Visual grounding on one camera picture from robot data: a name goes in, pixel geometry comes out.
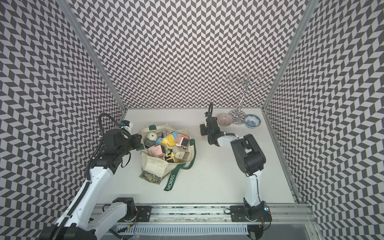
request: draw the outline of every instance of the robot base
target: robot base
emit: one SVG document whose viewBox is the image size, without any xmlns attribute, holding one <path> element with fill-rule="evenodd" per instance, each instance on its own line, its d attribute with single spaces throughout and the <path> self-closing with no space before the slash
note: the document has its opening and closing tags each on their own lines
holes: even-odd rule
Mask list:
<svg viewBox="0 0 384 240">
<path fill-rule="evenodd" d="M 232 222 L 271 222 L 272 216 L 265 202 L 251 207 L 244 199 L 244 206 L 230 206 Z"/>
</svg>

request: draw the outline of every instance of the chevron patterned wall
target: chevron patterned wall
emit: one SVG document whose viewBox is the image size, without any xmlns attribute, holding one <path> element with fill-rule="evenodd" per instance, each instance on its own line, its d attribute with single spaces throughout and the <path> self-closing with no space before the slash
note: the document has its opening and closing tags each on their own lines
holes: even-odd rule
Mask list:
<svg viewBox="0 0 384 240">
<path fill-rule="evenodd" d="M 122 110 L 53 0 L 1 0 L 0 32 L 0 239 L 29 239 L 82 184 L 97 116 Z"/>
<path fill-rule="evenodd" d="M 262 106 L 308 0 L 68 0 L 131 108 L 236 106 L 227 74 L 264 74 Z"/>
<path fill-rule="evenodd" d="M 383 9 L 320 0 L 267 110 L 327 239 L 384 239 Z"/>
</svg>

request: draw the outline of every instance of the canvas bag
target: canvas bag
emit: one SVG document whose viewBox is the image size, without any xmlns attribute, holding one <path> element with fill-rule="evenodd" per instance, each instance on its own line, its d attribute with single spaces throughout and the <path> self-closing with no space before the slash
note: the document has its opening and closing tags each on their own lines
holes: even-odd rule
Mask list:
<svg viewBox="0 0 384 240">
<path fill-rule="evenodd" d="M 156 134 L 161 134 L 162 132 L 179 132 L 190 138 L 189 146 L 187 147 L 189 151 L 189 156 L 187 159 L 181 160 L 180 163 L 170 163 L 166 162 L 158 157 L 151 157 L 148 155 L 148 149 L 144 147 L 144 140 L 147 137 L 149 132 L 155 132 Z M 151 125 L 149 127 L 141 129 L 138 134 L 141 135 L 141 175 L 140 178 L 155 184 L 160 184 L 161 180 L 170 174 L 167 185 L 164 191 L 170 191 L 173 188 L 174 182 L 176 181 L 177 173 L 180 169 L 190 169 L 195 161 L 196 148 L 195 140 L 192 139 L 191 135 L 187 132 L 186 129 L 174 129 L 168 125 Z"/>
</svg>

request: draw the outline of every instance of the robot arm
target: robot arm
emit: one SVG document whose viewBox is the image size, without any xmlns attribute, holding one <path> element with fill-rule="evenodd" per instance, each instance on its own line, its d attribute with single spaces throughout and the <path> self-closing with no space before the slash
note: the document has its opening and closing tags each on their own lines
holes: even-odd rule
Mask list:
<svg viewBox="0 0 384 240">
<path fill-rule="evenodd" d="M 213 103 L 205 113 L 205 124 L 200 125 L 202 136 L 207 135 L 208 143 L 219 147 L 232 147 L 233 154 L 240 170 L 247 176 L 247 188 L 244 196 L 244 209 L 249 220 L 264 217 L 269 211 L 261 196 L 261 174 L 266 163 L 265 155 L 251 134 L 238 137 L 233 133 L 220 131 L 217 118 L 212 117 Z"/>
<path fill-rule="evenodd" d="M 89 219 L 104 187 L 122 163 L 122 157 L 131 150 L 140 148 L 141 135 L 130 134 L 131 124 L 121 122 L 121 129 L 112 129 L 103 134 L 104 145 L 87 166 L 89 179 L 56 225 L 45 227 L 40 240 L 100 239 L 118 220 L 130 221 L 135 217 L 133 199 L 118 198 L 111 206 L 90 223 Z"/>
</svg>

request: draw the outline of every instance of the green bag handle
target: green bag handle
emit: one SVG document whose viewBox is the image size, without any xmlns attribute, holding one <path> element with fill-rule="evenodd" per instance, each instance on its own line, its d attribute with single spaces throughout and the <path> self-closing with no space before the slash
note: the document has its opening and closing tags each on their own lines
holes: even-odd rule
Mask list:
<svg viewBox="0 0 384 240">
<path fill-rule="evenodd" d="M 191 146 L 195 146 L 195 140 L 191 139 L 189 141 L 189 144 Z M 186 163 L 178 164 L 175 167 L 175 169 L 170 173 L 169 178 L 168 178 L 168 182 L 167 182 L 166 187 L 164 188 L 164 191 L 171 191 L 172 190 L 173 185 L 174 185 L 174 183 L 176 181 L 177 173 L 179 172 L 180 169 L 190 169 L 193 166 L 193 163 L 195 162 L 195 158 L 196 158 L 196 146 L 194 147 L 194 149 L 195 149 L 195 155 L 193 156 L 193 159 L 190 162 L 189 166 L 188 167 L 184 167 Z"/>
</svg>

